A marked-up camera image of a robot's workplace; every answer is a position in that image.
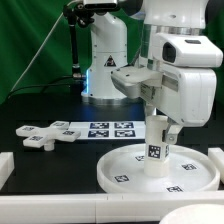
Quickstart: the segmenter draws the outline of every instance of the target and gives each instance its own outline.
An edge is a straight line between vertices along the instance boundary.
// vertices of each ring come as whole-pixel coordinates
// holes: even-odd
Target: black cable
[[[47,85],[51,85],[51,84],[54,84],[54,83],[56,83],[56,82],[60,82],[60,81],[65,80],[65,79],[73,79],[73,77],[72,77],[72,76],[62,76],[62,77],[60,77],[60,78],[56,78],[56,79],[54,79],[53,81],[49,82]],[[45,86],[45,87],[43,87],[43,89],[41,90],[40,93],[44,93],[48,87],[49,87],[49,86]]]
[[[7,95],[5,101],[7,101],[15,92],[24,90],[24,89],[31,89],[31,88],[44,88],[44,87],[57,87],[57,86],[70,86],[72,83],[60,83],[60,84],[46,84],[46,85],[31,85],[31,86],[25,86],[18,89],[15,89]]]

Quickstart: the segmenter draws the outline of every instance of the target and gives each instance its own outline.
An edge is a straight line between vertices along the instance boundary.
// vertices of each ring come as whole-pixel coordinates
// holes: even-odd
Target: white foam block
[[[208,158],[213,161],[220,171],[220,179],[224,183],[224,152],[220,148],[209,148]]]
[[[14,159],[12,152],[0,154],[0,189],[4,186],[10,174],[14,170]]]

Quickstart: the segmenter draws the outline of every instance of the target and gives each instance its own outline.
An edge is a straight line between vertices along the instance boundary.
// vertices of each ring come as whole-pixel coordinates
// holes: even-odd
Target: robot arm
[[[207,2],[144,1],[141,56],[147,64],[112,74],[120,91],[143,98],[181,126],[203,126],[208,121],[216,89],[216,76],[210,68],[222,63],[221,50],[199,36],[205,28]]]

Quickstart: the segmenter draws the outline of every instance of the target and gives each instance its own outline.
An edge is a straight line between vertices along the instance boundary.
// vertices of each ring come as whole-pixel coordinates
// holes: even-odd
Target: cable
[[[24,89],[30,89],[30,88],[45,88],[45,87],[57,87],[57,86],[70,86],[72,85],[72,83],[60,83],[60,84],[46,84],[46,85],[31,85],[31,86],[25,86],[25,87],[21,87],[21,88],[18,88],[18,89],[15,89],[13,91],[11,91],[5,101],[7,101],[15,92],[18,92],[18,91],[21,91],[21,90],[24,90]]]
[[[60,82],[61,80],[65,80],[65,79],[73,79],[73,77],[72,77],[72,76],[62,76],[62,77],[60,77],[60,78],[54,79],[53,81],[49,82],[48,85],[50,85],[50,84],[54,84],[54,83],[56,83],[56,82]],[[49,87],[49,86],[45,86],[45,87],[40,91],[40,93],[44,93],[48,87]]]
[[[67,6],[70,6],[73,3],[77,3],[80,2],[80,0],[73,0],[71,2],[69,2],[67,4]],[[42,45],[40,46],[39,50],[37,51],[37,53],[34,55],[33,59],[31,60],[31,62],[29,63],[29,65],[27,66],[27,68],[24,70],[24,72],[22,73],[22,75],[19,77],[19,79],[16,81],[16,83],[14,84],[14,86],[12,87],[10,92],[13,92],[15,90],[15,88],[17,87],[17,85],[19,84],[19,82],[23,79],[23,77],[26,75],[26,73],[29,71],[30,67],[33,65],[34,61],[36,60],[36,58],[38,57],[38,55],[40,54],[40,52],[42,51],[42,49],[44,48],[44,46],[46,45],[47,41],[49,40],[50,36],[52,35],[52,33],[54,32],[55,28],[57,27],[58,23],[60,22],[61,18],[63,17],[63,13],[61,13],[61,15],[58,17],[57,21],[55,22],[55,24],[53,25],[52,29],[50,30],[50,32],[48,33],[47,37],[45,38],[44,42],[42,43]]]

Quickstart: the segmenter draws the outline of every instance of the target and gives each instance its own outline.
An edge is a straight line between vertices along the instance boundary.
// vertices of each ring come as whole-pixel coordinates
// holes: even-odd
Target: white block
[[[14,170],[14,160],[12,152],[0,154],[0,189],[4,186],[10,174]]]
[[[224,205],[224,191],[0,197],[0,224],[160,221],[193,204]]]
[[[220,171],[220,179],[224,183],[224,152],[220,148],[209,148],[208,158],[213,161],[215,166]]]

